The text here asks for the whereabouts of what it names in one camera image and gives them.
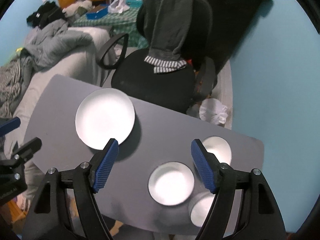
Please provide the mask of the white bowl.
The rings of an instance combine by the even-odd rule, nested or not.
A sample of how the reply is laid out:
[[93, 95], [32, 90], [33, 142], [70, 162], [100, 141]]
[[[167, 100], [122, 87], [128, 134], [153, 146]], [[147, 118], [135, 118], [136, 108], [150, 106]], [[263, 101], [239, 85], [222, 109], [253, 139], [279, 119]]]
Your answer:
[[148, 179], [151, 198], [164, 206], [175, 206], [185, 202], [193, 192], [195, 178], [191, 169], [176, 161], [155, 168]]
[[217, 136], [212, 136], [202, 141], [207, 152], [214, 154], [220, 163], [231, 164], [232, 151], [229, 143]]
[[201, 227], [210, 211], [215, 194], [201, 192], [191, 198], [188, 206], [189, 218], [196, 227]]

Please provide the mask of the white plate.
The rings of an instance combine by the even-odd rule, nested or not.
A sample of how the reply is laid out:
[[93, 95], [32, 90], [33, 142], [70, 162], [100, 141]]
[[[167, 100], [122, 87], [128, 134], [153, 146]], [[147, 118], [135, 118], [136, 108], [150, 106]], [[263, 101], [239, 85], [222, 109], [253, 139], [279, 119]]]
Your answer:
[[127, 139], [135, 116], [133, 103], [124, 92], [114, 88], [95, 90], [76, 111], [76, 133], [88, 147], [102, 150], [110, 139], [119, 144]]

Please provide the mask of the striped garment on bed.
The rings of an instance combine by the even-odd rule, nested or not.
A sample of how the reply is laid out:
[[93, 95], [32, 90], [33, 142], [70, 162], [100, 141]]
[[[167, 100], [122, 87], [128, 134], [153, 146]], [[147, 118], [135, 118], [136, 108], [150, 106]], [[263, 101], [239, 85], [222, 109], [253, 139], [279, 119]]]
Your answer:
[[11, 119], [23, 90], [24, 68], [19, 56], [1, 66], [1, 119]]

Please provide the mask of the black office chair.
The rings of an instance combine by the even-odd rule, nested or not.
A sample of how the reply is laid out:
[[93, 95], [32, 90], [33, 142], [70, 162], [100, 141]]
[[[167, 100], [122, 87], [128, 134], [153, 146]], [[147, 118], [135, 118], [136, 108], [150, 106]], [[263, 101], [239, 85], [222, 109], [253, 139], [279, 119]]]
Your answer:
[[[144, 18], [145, 10], [141, 5], [137, 28], [145, 38]], [[181, 49], [187, 65], [175, 72], [153, 72], [153, 66], [144, 61], [149, 44], [148, 48], [128, 54], [129, 35], [126, 33], [114, 35], [107, 41], [97, 52], [95, 60], [101, 68], [113, 71], [113, 88], [134, 98], [185, 113], [190, 106], [206, 99], [217, 84], [215, 64], [208, 55], [212, 25], [209, 3], [194, 0], [191, 25]]]

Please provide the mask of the black clothes pile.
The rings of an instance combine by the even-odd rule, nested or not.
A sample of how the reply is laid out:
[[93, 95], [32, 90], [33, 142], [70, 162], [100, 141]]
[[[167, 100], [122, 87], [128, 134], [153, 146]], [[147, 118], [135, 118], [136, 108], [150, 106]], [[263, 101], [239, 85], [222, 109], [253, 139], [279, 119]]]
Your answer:
[[48, 24], [59, 19], [67, 20], [62, 9], [54, 1], [46, 1], [36, 12], [29, 15], [26, 21], [30, 27], [43, 29]]

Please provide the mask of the blue box on bed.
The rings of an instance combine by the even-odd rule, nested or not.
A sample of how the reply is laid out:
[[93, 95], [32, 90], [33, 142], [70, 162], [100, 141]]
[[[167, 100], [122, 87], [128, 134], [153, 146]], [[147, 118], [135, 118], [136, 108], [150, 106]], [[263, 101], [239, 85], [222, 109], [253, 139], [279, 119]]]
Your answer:
[[108, 14], [108, 5], [100, 4], [93, 9], [86, 12], [86, 18], [88, 20], [98, 20]]

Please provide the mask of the grey hooded sweater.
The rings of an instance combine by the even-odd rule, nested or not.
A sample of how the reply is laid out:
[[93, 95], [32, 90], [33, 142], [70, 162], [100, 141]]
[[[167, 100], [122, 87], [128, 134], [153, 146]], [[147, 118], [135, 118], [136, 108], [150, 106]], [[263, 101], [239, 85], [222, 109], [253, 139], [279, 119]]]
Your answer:
[[149, 52], [144, 61], [155, 74], [175, 72], [186, 67], [181, 49], [187, 38], [194, 0], [143, 0], [144, 35]]

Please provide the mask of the white plastic bag on bed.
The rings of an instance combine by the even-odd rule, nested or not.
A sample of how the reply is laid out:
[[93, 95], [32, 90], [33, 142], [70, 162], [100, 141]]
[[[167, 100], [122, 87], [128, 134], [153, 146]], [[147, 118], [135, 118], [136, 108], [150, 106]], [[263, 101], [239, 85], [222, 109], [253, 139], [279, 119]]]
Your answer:
[[108, 6], [108, 13], [109, 14], [122, 14], [123, 12], [126, 12], [130, 9], [130, 7], [127, 5], [126, 0], [114, 0], [109, 6]]

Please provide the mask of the white plastic bag by wall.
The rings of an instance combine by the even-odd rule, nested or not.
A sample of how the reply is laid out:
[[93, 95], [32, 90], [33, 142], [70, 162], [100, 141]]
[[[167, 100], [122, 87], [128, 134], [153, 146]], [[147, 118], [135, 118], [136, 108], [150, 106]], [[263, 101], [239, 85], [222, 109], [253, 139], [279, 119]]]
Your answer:
[[187, 110], [187, 115], [211, 124], [224, 126], [228, 119], [228, 108], [215, 98], [207, 98]]

